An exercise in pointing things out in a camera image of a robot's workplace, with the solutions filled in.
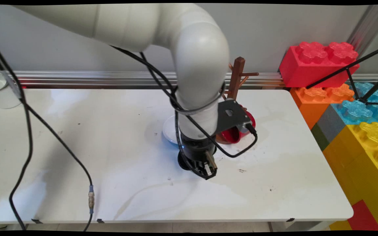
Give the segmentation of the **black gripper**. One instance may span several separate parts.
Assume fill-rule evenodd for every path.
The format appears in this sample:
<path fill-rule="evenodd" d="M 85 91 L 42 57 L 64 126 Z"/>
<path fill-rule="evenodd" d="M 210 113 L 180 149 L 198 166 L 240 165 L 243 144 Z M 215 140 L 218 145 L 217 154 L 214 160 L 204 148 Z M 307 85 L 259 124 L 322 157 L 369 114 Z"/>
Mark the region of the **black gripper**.
<path fill-rule="evenodd" d="M 181 134 L 180 142 L 183 149 L 178 153 L 180 167 L 188 167 L 183 160 L 184 155 L 205 180 L 216 176 L 218 168 L 213 157 L 216 146 L 209 139 L 195 140 Z"/>

